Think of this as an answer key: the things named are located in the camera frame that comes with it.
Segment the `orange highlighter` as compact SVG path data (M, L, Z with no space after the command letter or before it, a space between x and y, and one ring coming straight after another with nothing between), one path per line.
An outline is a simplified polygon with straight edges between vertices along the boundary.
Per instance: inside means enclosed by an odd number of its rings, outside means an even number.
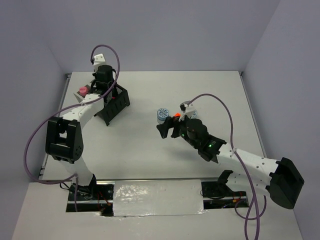
M181 114L178 112L178 113L176 113L175 115L174 115L174 117L180 117L181 116Z

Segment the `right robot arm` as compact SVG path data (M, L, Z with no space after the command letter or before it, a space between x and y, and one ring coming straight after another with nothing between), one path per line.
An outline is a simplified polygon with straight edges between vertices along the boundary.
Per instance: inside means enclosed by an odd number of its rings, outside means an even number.
M214 162L222 171L217 190L223 196L232 192L249 191L255 187L257 194L268 193L270 199L285 209L293 209L305 183L294 162L286 157L280 160L265 158L233 148L230 143L209 134L199 119L180 121L168 117L156 126L161 137L181 137L207 162Z

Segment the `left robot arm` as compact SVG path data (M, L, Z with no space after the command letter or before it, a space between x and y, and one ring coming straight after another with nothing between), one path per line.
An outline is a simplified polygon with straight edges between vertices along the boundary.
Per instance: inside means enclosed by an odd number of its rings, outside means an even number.
M92 74L92 86L79 106L60 117L51 117L47 122L45 152L60 162L69 174L77 175L73 183L88 200L97 196L98 187L95 175L82 157L82 129L112 99L111 91L115 86L113 73L110 65L99 66Z

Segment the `pink cap pen tube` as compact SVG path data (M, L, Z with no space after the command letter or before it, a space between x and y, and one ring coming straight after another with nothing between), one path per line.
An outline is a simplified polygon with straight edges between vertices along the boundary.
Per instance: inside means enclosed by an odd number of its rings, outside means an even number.
M82 86L79 88L78 93L80 96L85 97L88 93L88 88L86 86Z

